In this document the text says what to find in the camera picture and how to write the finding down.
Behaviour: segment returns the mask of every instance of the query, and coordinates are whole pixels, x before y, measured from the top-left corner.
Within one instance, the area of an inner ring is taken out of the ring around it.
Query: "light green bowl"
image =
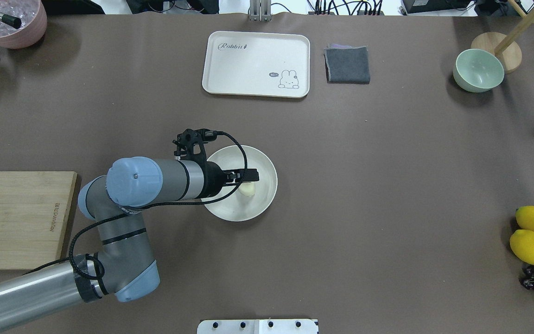
[[[481,49],[462,51],[453,67],[454,81],[466,91],[488,91],[504,80],[504,67],[491,53]]]

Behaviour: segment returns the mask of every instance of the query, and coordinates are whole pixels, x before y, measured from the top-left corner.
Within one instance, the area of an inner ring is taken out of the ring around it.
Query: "black cable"
[[[211,201],[206,201],[206,202],[198,201],[198,202],[154,203],[152,205],[143,206],[140,209],[141,210],[145,210],[145,209],[150,209],[151,207],[163,206],[163,205],[208,205],[208,204],[216,203],[218,201],[226,199],[231,194],[234,194],[236,192],[236,190],[238,190],[238,188],[240,187],[242,182],[244,182],[244,176],[246,175],[246,172],[248,171],[248,159],[246,157],[246,152],[242,148],[242,145],[240,145],[240,143],[234,137],[232,137],[229,133],[226,133],[224,131],[216,131],[216,135],[223,135],[225,137],[228,137],[239,148],[240,152],[242,153],[242,157],[244,159],[244,169],[242,171],[242,175],[240,175],[240,181],[235,184],[235,187],[229,193],[223,195],[222,197],[220,197],[218,199],[212,199]],[[77,232],[76,235],[74,235],[74,237],[72,238],[71,243],[70,243],[70,247],[68,249],[68,255],[69,256],[67,256],[66,258],[61,258],[59,260],[55,260],[55,261],[49,262],[47,264],[43,264],[42,266],[40,266],[38,268],[34,268],[31,271],[28,271],[27,273],[24,273],[24,275],[26,275],[28,273],[33,273],[33,272],[38,271],[40,269],[46,268],[48,266],[52,266],[53,264],[57,264],[57,263],[61,263],[61,262],[65,262],[65,261],[69,260],[70,264],[71,264],[71,267],[74,269],[74,272],[77,273],[78,275],[80,275],[81,277],[83,277],[85,279],[91,279],[91,280],[100,280],[104,276],[105,271],[104,271],[104,266],[102,265],[100,260],[98,260],[97,258],[95,258],[95,257],[93,257],[93,256],[91,256],[89,254],[85,254],[85,257],[86,257],[87,260],[94,261],[98,265],[100,272],[97,273],[96,276],[89,275],[88,273],[86,273],[86,272],[82,271],[80,268],[78,268],[78,266],[76,264],[76,259],[74,258],[74,247],[76,246],[76,242],[78,241],[78,239],[79,239],[79,237],[81,235],[83,235],[84,233],[88,232],[89,230],[91,230],[91,229],[93,229],[93,228],[95,228],[97,226],[101,226],[102,224],[105,224],[105,223],[108,223],[108,222],[112,222],[113,220],[125,218],[127,216],[129,216],[129,214],[126,214],[126,213],[117,214],[116,216],[113,216],[113,217],[110,217],[110,218],[106,218],[104,220],[100,220],[99,222],[95,222],[95,223],[91,224],[90,226],[87,226],[87,227],[83,228],[82,230]]]
[[[29,273],[33,273],[35,271],[39,271],[40,269],[43,269],[43,268],[47,268],[48,266],[52,266],[53,264],[65,262],[65,261],[67,261],[69,259],[70,259],[69,257],[64,257],[64,258],[60,258],[59,260],[55,260],[55,261],[51,261],[49,263],[45,263],[40,267],[36,267],[36,268],[32,269],[31,271],[26,271],[25,273],[22,274],[22,276],[26,275],[26,274],[29,274]]]
[[[445,2],[449,4],[453,9],[464,12],[464,11],[468,11],[469,9],[471,9],[471,7],[475,6],[475,4],[477,3],[477,0],[473,0],[473,3],[466,8],[456,8],[452,2],[449,2],[449,0],[445,0]]]
[[[350,5],[350,4],[358,4],[359,2],[367,2],[366,0],[359,0],[359,1],[350,1],[348,2],[347,4]],[[341,7],[341,6],[345,6],[345,4],[342,4],[342,5],[339,5],[339,6],[334,6],[333,9],[335,9],[336,7]]]
[[[334,0],[329,1],[329,8],[327,8],[327,15],[331,14],[331,8],[332,8],[331,6],[334,6],[334,5],[335,5]],[[333,9],[335,9],[335,13],[339,15],[339,11],[337,10],[337,7],[334,7]]]
[[[343,4],[345,5],[345,8],[347,8],[347,13],[350,13],[350,5],[348,5],[345,0],[341,0],[341,1],[343,1]]]
[[[164,13],[164,12],[167,12],[167,11],[169,11],[170,9],[172,9],[172,7],[174,7],[175,4],[176,4],[176,2],[174,2],[174,1],[169,1],[169,5],[172,5],[172,6],[170,6],[168,9],[165,9],[165,10],[163,10],[163,11],[159,11],[159,10],[154,9],[154,8],[150,5],[149,2],[148,2],[148,7],[150,7],[150,9],[151,9],[152,11],[155,11],[155,12],[157,12],[157,13]]]
[[[189,5],[189,8],[182,8],[182,7],[176,6],[176,2],[174,2],[174,7],[178,8],[178,9],[182,9],[184,11],[196,11],[198,13],[201,13],[202,11],[205,10],[205,7],[201,8],[200,10],[197,10],[197,9],[191,7],[191,5]]]
[[[273,4],[271,4],[271,6],[273,6],[273,5],[280,5],[280,6],[284,7],[288,11],[288,13],[292,13],[292,11],[290,9],[288,9],[288,7],[280,4],[279,2],[274,2]]]
[[[368,1],[362,0],[362,1],[356,1],[356,2],[359,2],[360,4],[358,4],[358,5],[356,5],[354,7],[354,10],[351,11],[350,15],[354,15],[354,13],[356,12],[356,9],[362,7],[363,4],[366,4],[366,10],[368,10],[368,8],[370,8],[370,9],[372,8]]]
[[[376,2],[376,0],[372,0],[372,2],[374,3],[373,6],[370,8],[370,11],[368,13],[368,15],[375,15],[376,14],[376,8],[378,7],[378,4]]]

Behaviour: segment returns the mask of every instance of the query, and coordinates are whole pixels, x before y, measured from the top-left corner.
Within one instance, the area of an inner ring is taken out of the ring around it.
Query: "ice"
[[[0,12],[19,17],[22,20],[22,25],[19,29],[22,29],[34,19],[39,4],[39,0],[0,0]],[[7,36],[18,30],[0,22],[0,37]]]

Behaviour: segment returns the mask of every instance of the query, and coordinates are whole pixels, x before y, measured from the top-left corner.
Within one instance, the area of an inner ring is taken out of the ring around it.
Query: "white plate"
[[[261,151],[250,146],[242,146],[246,153],[248,168],[256,168],[259,180],[254,183],[254,196],[243,195],[240,189],[228,198],[219,202],[205,205],[214,215],[231,222],[242,222],[255,218],[265,211],[277,192],[277,172],[271,160]],[[244,167],[242,153],[237,146],[228,146],[212,154],[208,161],[217,163],[221,169],[238,169]],[[231,186],[225,186],[215,197],[201,199],[211,201],[231,192]]]
[[[304,97],[310,89],[310,42],[295,34],[214,32],[202,85],[212,94]]]

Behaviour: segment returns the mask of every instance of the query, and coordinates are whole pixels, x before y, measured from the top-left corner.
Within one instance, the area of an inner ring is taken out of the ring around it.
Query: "white bowl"
[[[481,49],[468,49],[458,55],[453,67],[454,81],[472,93],[488,91],[504,80],[500,60]]]
[[[248,168],[256,168],[259,172],[259,180],[254,183],[254,195],[249,197],[237,190],[226,199],[205,205],[214,215],[231,222],[242,222],[259,216],[263,213],[277,192],[277,172],[271,160],[261,151],[250,146],[242,146],[246,153]],[[237,146],[228,146],[212,154],[208,161],[217,163],[221,169],[238,169],[244,167],[242,153]],[[231,192],[231,186],[222,188],[219,194],[202,201],[218,199]]]

